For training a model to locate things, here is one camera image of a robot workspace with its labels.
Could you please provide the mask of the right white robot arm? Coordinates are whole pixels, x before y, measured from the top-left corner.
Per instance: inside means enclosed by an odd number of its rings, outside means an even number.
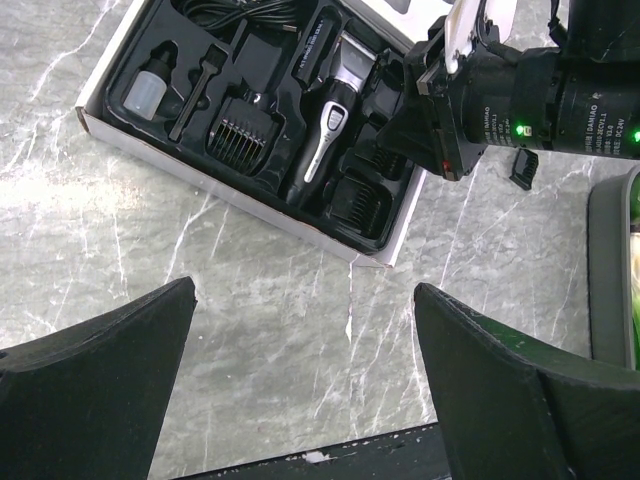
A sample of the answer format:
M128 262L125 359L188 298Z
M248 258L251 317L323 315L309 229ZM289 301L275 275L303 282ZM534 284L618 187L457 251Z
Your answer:
M507 44L512 1L457 1L403 61L379 145L458 181L490 146L637 159L639 5L573 1L551 45Z

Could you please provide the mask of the small black cylinder battery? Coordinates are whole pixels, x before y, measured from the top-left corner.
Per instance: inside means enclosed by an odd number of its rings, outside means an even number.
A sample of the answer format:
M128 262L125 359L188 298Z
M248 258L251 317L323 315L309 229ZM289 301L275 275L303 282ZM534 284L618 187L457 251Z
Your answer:
M292 76L304 88L308 88L315 81L321 63L333 45L334 25L333 19L320 16L305 41L301 55L292 71Z

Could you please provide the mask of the black silver hair clipper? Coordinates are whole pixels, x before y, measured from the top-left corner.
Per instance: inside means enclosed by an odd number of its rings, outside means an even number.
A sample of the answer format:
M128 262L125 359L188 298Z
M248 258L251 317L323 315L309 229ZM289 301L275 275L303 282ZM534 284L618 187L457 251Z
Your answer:
M287 204L303 206L321 186L376 60L377 55L352 34L341 34L330 66L328 90L287 182Z

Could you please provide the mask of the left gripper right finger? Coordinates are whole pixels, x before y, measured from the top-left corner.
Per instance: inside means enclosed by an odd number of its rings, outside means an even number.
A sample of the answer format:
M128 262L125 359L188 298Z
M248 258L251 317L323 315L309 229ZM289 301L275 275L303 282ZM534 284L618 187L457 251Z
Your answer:
M636 479L639 374L421 283L416 329L455 479Z

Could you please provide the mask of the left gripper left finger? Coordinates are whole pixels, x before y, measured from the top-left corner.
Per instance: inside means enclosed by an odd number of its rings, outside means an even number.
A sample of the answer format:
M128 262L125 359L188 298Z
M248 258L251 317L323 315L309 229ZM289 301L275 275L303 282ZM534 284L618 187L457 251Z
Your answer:
M183 277L2 350L2 478L146 478L194 310Z

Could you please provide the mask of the white hair clipper kit box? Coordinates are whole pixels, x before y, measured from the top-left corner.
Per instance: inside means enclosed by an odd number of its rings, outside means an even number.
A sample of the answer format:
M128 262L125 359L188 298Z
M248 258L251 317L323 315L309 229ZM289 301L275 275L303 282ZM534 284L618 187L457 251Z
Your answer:
M380 1L135 1L84 130L358 266L393 266L425 175L382 144L404 100Z

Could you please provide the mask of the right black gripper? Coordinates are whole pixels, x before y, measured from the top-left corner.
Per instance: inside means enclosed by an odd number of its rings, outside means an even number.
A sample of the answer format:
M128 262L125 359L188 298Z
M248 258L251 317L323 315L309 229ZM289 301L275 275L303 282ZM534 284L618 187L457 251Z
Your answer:
M470 174L487 144L465 137L463 127L470 116L462 112L464 94L472 83L474 63L491 57L483 44L498 42L500 34L491 20L476 23L472 52L450 74L444 61L445 18L438 18L428 29L428 38L404 56L402 105L377 134L378 145L449 181Z

